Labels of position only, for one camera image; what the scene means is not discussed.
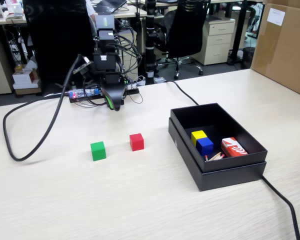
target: office chair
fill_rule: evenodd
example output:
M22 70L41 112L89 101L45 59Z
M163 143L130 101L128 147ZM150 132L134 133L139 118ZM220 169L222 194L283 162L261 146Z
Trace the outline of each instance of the office chair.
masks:
M86 1L23 0L23 8L41 81L63 84L77 55L94 52Z
M157 30L158 37L154 40L157 49L167 55L164 63L156 64L158 67L176 64L174 79L179 78L179 67L181 64L196 66L199 75L203 75L202 68L191 62L185 62L193 54L199 53L203 41L203 26L206 20L208 4L211 0L179 0L176 10L168 12Z

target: cube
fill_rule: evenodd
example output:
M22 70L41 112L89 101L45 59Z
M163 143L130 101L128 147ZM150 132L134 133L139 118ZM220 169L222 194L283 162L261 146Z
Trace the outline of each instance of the cube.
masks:
M130 146L133 152L145 148L144 138L141 133L130 135Z
M207 135L202 130L201 131L193 131L191 133L191 142L193 143L194 146L196 146L198 139L203 139L206 137L207 137Z
M214 151L214 144L207 137L198 139L195 147L201 156L212 154Z
M106 149L103 141L91 143L90 146L93 161L98 161L106 158Z

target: white table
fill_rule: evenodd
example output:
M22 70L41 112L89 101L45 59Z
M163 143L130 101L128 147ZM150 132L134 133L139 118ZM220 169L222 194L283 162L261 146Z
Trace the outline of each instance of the white table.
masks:
M211 0L212 4L224 4L224 3L235 3L235 2L242 2L243 0ZM256 3L262 3L264 0L249 0L251 2L256 2ZM140 0L141 4L146 4L146 0ZM164 2L156 2L155 6L156 7L172 7L172 6L177 6L178 2L174 3L164 3Z
M0 19L0 25L6 25L6 24L26 24L27 21L26 21L26 18L23 16L22 19L8 19L6 20L6 17L8 16L9 12L8 11L5 11L3 13L3 19Z
M134 18L136 16L136 11L137 8L133 5L128 5L127 8L129 9L129 11L124 11L124 9L122 9L121 11L115 11L113 13L115 18ZM3 13L4 15L4 19L0 19L0 25L7 25L7 24L26 24L27 21L25 19L25 17L23 17L23 19L19 19L19 20L15 20L13 19L11 20L6 20L6 17L8 15L8 11L5 11ZM147 12L140 9L140 17L145 17L147 15Z
M294 205L300 228L300 95L252 71L178 81L199 104L219 103L267 150L265 177ZM0 240L291 240L288 206L262 181L199 192L168 133L170 109L192 106L173 83L140 87L119 112L64 99L39 150L13 161L0 107ZM139 96L133 95L135 101ZM23 157L51 121L57 99L9 116ZM145 149L132 152L129 135ZM90 144L107 158L93 162Z

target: red and white box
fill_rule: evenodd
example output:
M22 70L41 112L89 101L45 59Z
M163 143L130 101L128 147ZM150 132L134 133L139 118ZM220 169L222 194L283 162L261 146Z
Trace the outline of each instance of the red and white box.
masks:
M234 137L222 139L221 149L222 151L224 151L228 158L239 157L248 154Z
M15 84L32 84L35 80L35 75L32 70L15 72L12 76Z

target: paper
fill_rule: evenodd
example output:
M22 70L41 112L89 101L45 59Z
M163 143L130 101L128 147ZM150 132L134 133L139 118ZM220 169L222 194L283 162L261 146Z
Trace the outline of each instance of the paper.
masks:
M276 24L278 26L282 26L282 23L284 22L285 14L286 13L284 11L270 8L267 21Z

